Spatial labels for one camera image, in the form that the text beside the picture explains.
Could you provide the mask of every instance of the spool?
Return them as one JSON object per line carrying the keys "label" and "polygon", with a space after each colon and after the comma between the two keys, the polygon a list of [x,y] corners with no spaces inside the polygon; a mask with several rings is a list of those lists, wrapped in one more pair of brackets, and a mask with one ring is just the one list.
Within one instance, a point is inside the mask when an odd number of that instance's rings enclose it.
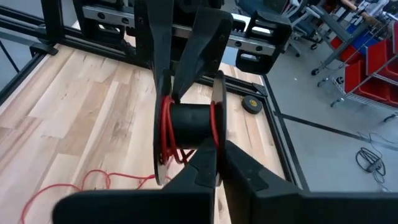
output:
{"label": "spool", "polygon": [[[162,109],[164,99],[170,96],[170,74],[164,73],[159,78],[157,98],[155,103],[154,120],[154,168],[156,182],[164,185],[168,161],[162,158],[162,136],[160,123],[162,122]],[[215,75],[211,101],[214,103],[214,118],[210,116],[210,105],[199,104],[172,104],[170,105],[170,118],[174,139],[179,149],[197,149],[206,139],[213,138],[211,120],[215,120],[219,149],[224,148],[226,138],[226,86],[224,74],[221,71]]]}

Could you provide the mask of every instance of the screw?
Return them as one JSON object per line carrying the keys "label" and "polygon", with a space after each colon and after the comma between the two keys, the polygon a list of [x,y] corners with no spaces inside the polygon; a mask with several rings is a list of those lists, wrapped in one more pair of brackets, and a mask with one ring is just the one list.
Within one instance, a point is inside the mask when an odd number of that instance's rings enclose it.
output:
{"label": "screw", "polygon": [[98,13],[98,18],[105,19],[105,15],[102,12]]}
{"label": "screw", "polygon": [[123,19],[122,19],[122,23],[124,23],[124,24],[129,24],[129,20],[128,20],[127,18],[123,18]]}

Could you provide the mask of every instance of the wooden surface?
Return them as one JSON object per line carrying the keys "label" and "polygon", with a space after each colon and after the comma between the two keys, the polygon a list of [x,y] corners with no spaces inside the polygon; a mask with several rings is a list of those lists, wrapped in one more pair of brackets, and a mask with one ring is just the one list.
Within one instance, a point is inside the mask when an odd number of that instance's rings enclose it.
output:
{"label": "wooden surface", "polygon": [[[17,223],[26,201],[50,184],[80,185],[92,169],[153,174],[155,88],[150,70],[58,46],[0,106],[0,219]],[[258,76],[221,65],[225,74],[260,83]],[[194,84],[186,103],[210,103],[211,88]],[[228,93],[229,140],[283,177],[264,112],[251,115],[241,97]],[[173,177],[182,166],[172,164]],[[112,177],[112,189],[135,189],[138,180]],[[87,189],[104,187],[92,175]],[[155,180],[145,189],[158,189]],[[48,223],[54,203],[68,188],[43,193],[26,223]],[[223,187],[216,191],[215,223],[230,223]]]}

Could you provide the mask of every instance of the concrete floor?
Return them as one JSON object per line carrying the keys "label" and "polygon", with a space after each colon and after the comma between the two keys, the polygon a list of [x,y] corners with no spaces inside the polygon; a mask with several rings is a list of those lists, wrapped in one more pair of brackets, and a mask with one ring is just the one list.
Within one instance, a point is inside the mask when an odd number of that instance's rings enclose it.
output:
{"label": "concrete floor", "polygon": [[[63,0],[63,16],[65,24],[71,26],[76,21],[72,2]],[[233,1],[226,1],[227,7],[234,10]],[[42,16],[39,0],[3,0],[5,6]],[[3,41],[9,53],[22,68],[30,59],[29,49],[23,45]],[[311,43],[299,42],[303,54],[295,57],[292,50],[281,55],[276,61],[267,78],[275,94],[281,113],[286,117],[298,118],[292,121],[284,119],[285,125],[294,145],[303,173],[312,191],[327,192],[376,192],[381,190],[371,174],[363,172],[355,162],[355,155],[360,147],[371,149],[369,143],[360,141],[357,132],[379,133],[391,141],[398,141],[398,119],[390,123],[381,121],[391,114],[391,111],[372,106],[361,105],[353,101],[346,101],[336,108],[330,108],[330,103],[339,97],[338,90],[333,85],[322,88],[316,86],[317,82],[331,71],[324,70],[318,76],[311,76],[310,72],[318,67],[331,50],[326,44],[319,46],[314,51],[309,50]],[[223,61],[234,64],[235,49],[227,49]],[[3,52],[0,52],[0,88],[2,88],[16,73],[11,67]],[[338,63],[333,63],[330,68],[336,68]],[[315,128],[313,124],[329,127]],[[330,128],[345,133],[336,134]],[[382,139],[379,142],[388,144]],[[376,146],[383,153],[386,165],[385,186],[398,192],[398,146],[395,144],[386,147]]]}

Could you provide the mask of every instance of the red wire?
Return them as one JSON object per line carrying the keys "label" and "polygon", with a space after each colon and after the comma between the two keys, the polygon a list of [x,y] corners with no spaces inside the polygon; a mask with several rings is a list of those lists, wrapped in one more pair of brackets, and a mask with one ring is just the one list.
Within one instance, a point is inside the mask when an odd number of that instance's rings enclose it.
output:
{"label": "red wire", "polygon": [[[186,164],[188,162],[188,158],[193,154],[194,150],[189,151],[185,154],[184,150],[180,149],[180,153],[182,158],[179,157],[177,151],[177,145],[175,143],[173,124],[170,113],[170,106],[174,103],[174,100],[170,96],[165,96],[162,102],[162,115],[160,119],[160,138],[161,138],[161,151],[162,151],[162,163],[163,165],[167,165],[167,161],[170,156],[174,156],[175,161],[178,164]],[[218,149],[218,133],[216,127],[216,115],[215,115],[215,103],[214,101],[210,104],[210,125],[211,132],[213,135],[213,139],[215,145]],[[167,137],[169,137],[170,147],[167,147]]]}
{"label": "red wire", "polygon": [[[182,155],[182,159],[180,159],[180,157],[178,156],[178,152],[177,152],[177,146],[175,143],[175,138],[174,138],[174,131],[173,131],[173,125],[172,125],[172,119],[171,119],[171,114],[170,114],[170,105],[174,103],[174,100],[171,99],[171,97],[166,96],[163,99],[162,102],[162,117],[161,117],[161,121],[160,121],[160,134],[161,134],[161,149],[162,149],[162,160],[163,163],[165,165],[167,165],[167,168],[169,168],[169,165],[171,164],[171,161],[169,161],[169,157],[170,156],[174,156],[175,161],[178,164],[187,163],[187,159],[192,155],[192,153],[194,152],[194,150],[191,150],[188,152],[188,154],[185,154],[184,151],[181,149],[181,155]],[[210,104],[210,126],[211,126],[211,133],[213,135],[213,139],[216,145],[216,148],[218,149],[219,147],[219,141],[218,141],[218,133],[217,133],[217,127],[216,127],[216,116],[215,116],[215,103],[214,101],[211,102]],[[170,148],[167,147],[167,133],[169,134],[169,141],[170,141]],[[40,191],[38,191],[36,194],[34,194],[24,205],[24,208],[22,209],[21,212],[21,223],[25,224],[25,216],[27,213],[27,210],[29,208],[29,206],[32,204],[32,202],[43,192],[45,192],[48,189],[52,189],[54,187],[72,187],[74,188],[77,192],[80,192],[82,190],[84,190],[84,186],[85,186],[85,182],[87,177],[94,172],[99,172],[101,174],[103,174],[105,176],[105,188],[106,189],[110,189],[111,187],[111,176],[112,175],[116,175],[116,176],[120,176],[120,177],[127,177],[127,178],[131,178],[131,179],[137,179],[137,180],[143,180],[136,189],[140,189],[148,180],[150,179],[154,179],[155,175],[149,175],[147,177],[138,177],[138,176],[134,176],[134,175],[127,175],[127,174],[121,174],[121,173],[117,173],[117,172],[112,172],[110,174],[106,173],[103,170],[99,170],[99,169],[94,169],[89,171],[83,178],[83,181],[81,182],[81,187],[77,187],[76,185],[73,184],[53,184],[53,185],[49,185],[48,187],[45,187],[43,189],[41,189]]]}
{"label": "red wire", "polygon": [[136,190],[140,189],[148,180],[151,180],[151,179],[154,179],[154,178],[155,178],[155,175],[154,175],[154,174],[149,175],[149,176],[147,176],[147,177],[138,177],[138,176],[134,176],[134,175],[121,174],[121,173],[117,173],[117,172],[112,172],[112,173],[108,174],[108,173],[106,173],[105,171],[99,170],[99,169],[91,170],[91,171],[89,171],[89,172],[84,176],[83,181],[81,182],[81,187],[80,187],[80,188],[79,188],[78,186],[76,186],[76,185],[73,185],[73,184],[53,184],[53,185],[49,185],[48,187],[45,187],[45,188],[41,189],[41,190],[38,191],[36,194],[34,194],[34,195],[26,202],[26,204],[24,205],[24,208],[22,209],[21,217],[20,217],[21,223],[22,223],[22,224],[25,224],[25,216],[26,216],[26,213],[27,213],[27,210],[28,210],[29,206],[33,203],[33,201],[34,201],[41,193],[45,192],[45,191],[48,190],[48,189],[52,189],[52,188],[54,188],[54,187],[72,187],[72,188],[74,188],[74,190],[76,190],[77,192],[83,191],[83,190],[84,190],[84,186],[85,186],[85,182],[86,182],[87,177],[88,177],[91,173],[94,173],[94,172],[99,172],[99,173],[101,173],[101,174],[103,174],[103,175],[105,176],[105,188],[106,188],[106,189],[110,189],[110,187],[111,187],[111,178],[110,178],[110,177],[111,177],[112,175],[121,176],[121,177],[127,177],[127,178],[137,179],[137,180],[144,180],[144,181],[142,181],[142,182],[138,185],[138,187],[136,188]]}
{"label": "red wire", "polygon": [[211,133],[213,134],[214,144],[216,145],[216,148],[219,149],[218,133],[216,125],[216,110],[215,110],[214,101],[210,103],[210,126],[211,126]]}
{"label": "red wire", "polygon": [[[170,156],[174,156],[176,163],[186,164],[188,158],[193,154],[194,150],[185,154],[185,152],[180,149],[181,157],[178,155],[177,145],[174,138],[174,130],[172,124],[172,118],[170,114],[170,106],[174,103],[174,100],[170,96],[165,96],[162,103],[162,117],[160,120],[160,138],[161,138],[161,151],[162,151],[162,163],[167,165],[167,161]],[[167,136],[169,137],[170,147],[167,147]]]}

